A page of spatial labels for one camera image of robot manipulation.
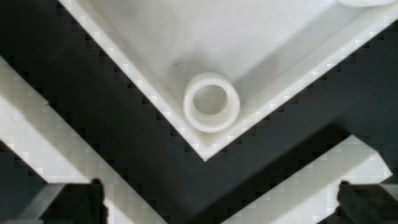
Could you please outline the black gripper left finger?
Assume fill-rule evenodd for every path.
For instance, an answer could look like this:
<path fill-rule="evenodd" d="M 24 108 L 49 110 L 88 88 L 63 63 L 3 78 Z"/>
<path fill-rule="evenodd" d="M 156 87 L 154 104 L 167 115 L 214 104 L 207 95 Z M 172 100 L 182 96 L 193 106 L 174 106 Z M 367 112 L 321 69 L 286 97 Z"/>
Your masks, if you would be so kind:
<path fill-rule="evenodd" d="M 108 224 L 104 187 L 88 183 L 47 184 L 19 214 L 0 224 Z"/>

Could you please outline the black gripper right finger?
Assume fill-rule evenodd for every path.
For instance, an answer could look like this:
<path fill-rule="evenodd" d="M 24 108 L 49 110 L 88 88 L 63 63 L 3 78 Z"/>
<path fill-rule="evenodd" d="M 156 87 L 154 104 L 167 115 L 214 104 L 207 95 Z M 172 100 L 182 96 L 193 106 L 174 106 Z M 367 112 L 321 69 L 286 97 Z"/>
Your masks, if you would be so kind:
<path fill-rule="evenodd" d="M 337 208 L 321 224 L 398 224 L 398 184 L 342 181 Z"/>

